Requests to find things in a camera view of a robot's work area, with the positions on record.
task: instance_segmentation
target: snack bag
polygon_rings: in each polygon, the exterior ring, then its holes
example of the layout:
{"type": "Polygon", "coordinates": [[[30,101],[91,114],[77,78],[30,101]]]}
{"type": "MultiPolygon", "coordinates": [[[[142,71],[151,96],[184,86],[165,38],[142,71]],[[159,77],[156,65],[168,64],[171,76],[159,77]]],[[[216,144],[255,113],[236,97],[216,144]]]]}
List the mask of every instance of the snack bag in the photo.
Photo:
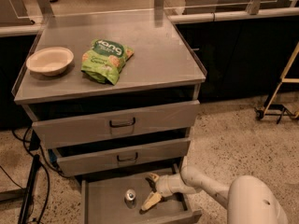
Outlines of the snack bag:
{"type": "Polygon", "coordinates": [[[100,83],[108,81],[115,85],[126,61],[134,51],[119,43],[96,39],[92,48],[82,56],[81,71],[100,83]]]}

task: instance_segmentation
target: drawer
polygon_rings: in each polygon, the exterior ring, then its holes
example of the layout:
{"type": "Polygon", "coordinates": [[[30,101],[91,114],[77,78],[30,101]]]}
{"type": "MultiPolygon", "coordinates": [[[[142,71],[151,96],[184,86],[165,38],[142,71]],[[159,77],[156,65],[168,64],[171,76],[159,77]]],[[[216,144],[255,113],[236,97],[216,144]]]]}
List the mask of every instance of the drawer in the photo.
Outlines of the drawer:
{"type": "Polygon", "coordinates": [[[151,192],[147,173],[172,175],[178,171],[174,166],[154,166],[136,170],[125,176],[112,177],[105,180],[90,181],[84,179],[81,185],[82,221],[84,224],[184,224],[197,223],[200,210],[192,210],[186,195],[176,193],[164,198],[146,213],[140,213],[142,203],[151,192]],[[129,208],[124,201],[126,190],[135,191],[135,206],[129,208]]]}
{"type": "Polygon", "coordinates": [[[33,128],[46,148],[67,147],[142,133],[193,126],[199,102],[134,108],[34,122],[33,128]]]}
{"type": "Polygon", "coordinates": [[[181,138],[58,158],[57,162],[66,176],[84,175],[152,161],[184,157],[187,155],[189,145],[189,138],[181,138]]]}

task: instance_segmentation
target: black drawer handle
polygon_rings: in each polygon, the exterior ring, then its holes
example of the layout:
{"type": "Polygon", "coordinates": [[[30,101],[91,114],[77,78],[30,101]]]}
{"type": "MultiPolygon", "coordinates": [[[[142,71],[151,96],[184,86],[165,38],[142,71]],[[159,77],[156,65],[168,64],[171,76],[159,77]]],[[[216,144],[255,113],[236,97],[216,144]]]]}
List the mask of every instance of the black drawer handle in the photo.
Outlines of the black drawer handle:
{"type": "Polygon", "coordinates": [[[109,122],[109,125],[111,128],[121,128],[121,127],[126,127],[126,126],[132,126],[135,125],[136,123],[136,119],[135,117],[133,117],[133,120],[131,122],[127,122],[127,123],[122,123],[122,124],[113,124],[112,120],[109,122]]]}
{"type": "Polygon", "coordinates": [[[128,159],[121,160],[119,155],[117,158],[118,158],[118,161],[136,161],[138,159],[138,153],[136,152],[134,157],[128,158],[128,159]]]}

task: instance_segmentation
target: terrazzo floor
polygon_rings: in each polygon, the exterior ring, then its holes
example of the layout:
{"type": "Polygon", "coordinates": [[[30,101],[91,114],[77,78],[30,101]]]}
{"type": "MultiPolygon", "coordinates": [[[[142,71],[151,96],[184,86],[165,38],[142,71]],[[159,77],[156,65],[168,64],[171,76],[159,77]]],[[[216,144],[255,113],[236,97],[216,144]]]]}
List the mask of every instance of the terrazzo floor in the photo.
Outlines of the terrazzo floor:
{"type": "MultiPolygon", "coordinates": [[[[278,102],[291,111],[299,108],[299,93],[281,94],[278,102]]],[[[299,219],[299,132],[298,120],[284,117],[255,118],[254,107],[265,97],[200,104],[186,161],[208,176],[230,185],[240,175],[260,178],[285,209],[289,223],[299,219]]],[[[25,129],[16,133],[22,136],[25,129]]],[[[13,180],[25,186],[32,158],[11,131],[0,132],[0,164],[13,180]]],[[[50,173],[49,204],[42,223],[80,223],[81,195],[73,178],[50,173]]],[[[17,187],[0,172],[0,191],[17,187]]],[[[29,221],[39,217],[46,196],[45,172],[38,171],[34,208],[29,221]]],[[[204,192],[188,195],[192,210],[201,210],[200,224],[225,224],[226,210],[204,192]]],[[[0,204],[0,223],[17,223],[21,202],[0,204]]]]}

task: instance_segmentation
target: bowl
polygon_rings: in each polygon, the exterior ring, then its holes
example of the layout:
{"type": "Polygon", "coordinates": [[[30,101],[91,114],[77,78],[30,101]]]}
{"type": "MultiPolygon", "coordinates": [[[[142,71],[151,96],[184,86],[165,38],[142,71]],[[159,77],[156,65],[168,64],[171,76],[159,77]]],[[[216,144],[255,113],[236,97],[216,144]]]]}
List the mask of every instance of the bowl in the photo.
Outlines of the bowl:
{"type": "Polygon", "coordinates": [[[64,72],[73,59],[73,52],[66,48],[41,49],[27,59],[26,66],[30,71],[52,77],[64,72]]]}

